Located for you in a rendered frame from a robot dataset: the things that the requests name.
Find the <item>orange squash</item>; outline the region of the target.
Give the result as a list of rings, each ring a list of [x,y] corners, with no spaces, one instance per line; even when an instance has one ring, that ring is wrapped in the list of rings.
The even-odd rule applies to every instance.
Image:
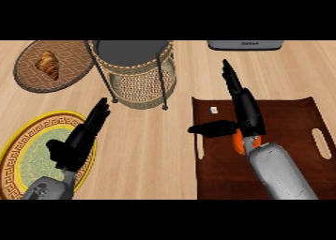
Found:
[[[253,136],[253,149],[261,147],[261,143],[262,143],[261,135]],[[240,128],[237,129],[234,134],[234,149],[243,156],[246,156],[246,150],[243,145],[243,134],[242,134]]]

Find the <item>croissant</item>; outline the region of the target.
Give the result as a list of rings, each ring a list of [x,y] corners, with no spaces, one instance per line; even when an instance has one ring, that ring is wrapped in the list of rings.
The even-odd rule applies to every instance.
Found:
[[[58,80],[60,63],[55,54],[47,51],[41,59],[35,63],[35,67],[51,77],[54,81]]]

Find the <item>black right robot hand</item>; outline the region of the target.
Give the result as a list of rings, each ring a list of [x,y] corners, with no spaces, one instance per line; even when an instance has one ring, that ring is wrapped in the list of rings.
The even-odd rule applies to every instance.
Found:
[[[243,137],[265,135],[264,117],[255,96],[251,90],[242,86],[234,67],[227,59],[222,60],[222,64],[222,77],[236,107],[236,122],[217,120],[211,123],[194,125],[188,128],[188,133],[202,134],[208,138],[234,135],[239,131],[242,131]]]

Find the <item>yellow rimmed patterned plate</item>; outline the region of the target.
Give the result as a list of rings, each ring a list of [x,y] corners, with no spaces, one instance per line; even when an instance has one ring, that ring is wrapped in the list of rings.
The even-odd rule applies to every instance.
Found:
[[[85,116],[72,111],[54,111],[39,115],[14,133],[0,151],[0,200],[20,200],[33,182],[44,176],[64,180],[64,170],[57,168],[47,147],[50,140],[66,142]],[[91,173],[97,146],[78,174],[75,193]]]

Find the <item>brown patterned oval placemat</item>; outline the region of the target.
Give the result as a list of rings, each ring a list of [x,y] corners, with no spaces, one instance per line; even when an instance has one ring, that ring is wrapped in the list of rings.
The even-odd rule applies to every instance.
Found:
[[[58,79],[54,80],[35,63],[47,51],[58,60]],[[20,54],[13,76],[20,87],[33,93],[53,93],[70,87],[89,73],[94,61],[84,40],[36,40]]]

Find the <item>wicker tiered basket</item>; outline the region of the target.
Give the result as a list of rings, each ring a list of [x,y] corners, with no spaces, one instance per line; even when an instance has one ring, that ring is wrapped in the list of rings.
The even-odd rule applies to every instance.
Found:
[[[112,101],[146,110],[169,109],[177,74],[172,40],[87,40]]]

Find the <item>dark brown wooden tray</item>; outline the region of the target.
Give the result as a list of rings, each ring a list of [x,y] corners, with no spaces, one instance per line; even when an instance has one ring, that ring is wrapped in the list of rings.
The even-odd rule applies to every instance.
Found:
[[[323,200],[336,200],[336,145],[316,100],[262,100],[258,103],[267,134],[289,152]],[[194,136],[197,198],[200,200],[267,200],[246,157],[234,149],[234,138]]]

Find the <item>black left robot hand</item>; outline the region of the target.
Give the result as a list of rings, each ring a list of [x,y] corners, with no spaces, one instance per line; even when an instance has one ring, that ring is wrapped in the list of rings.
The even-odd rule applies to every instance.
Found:
[[[94,107],[85,122],[72,131],[66,142],[58,140],[47,142],[51,160],[57,163],[58,169],[78,172],[82,168],[109,115],[109,103],[104,97]]]

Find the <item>grey appliance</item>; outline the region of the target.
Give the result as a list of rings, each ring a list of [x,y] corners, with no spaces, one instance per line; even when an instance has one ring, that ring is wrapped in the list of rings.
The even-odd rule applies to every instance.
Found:
[[[209,46],[221,51],[271,51],[283,46],[283,40],[209,40]]]

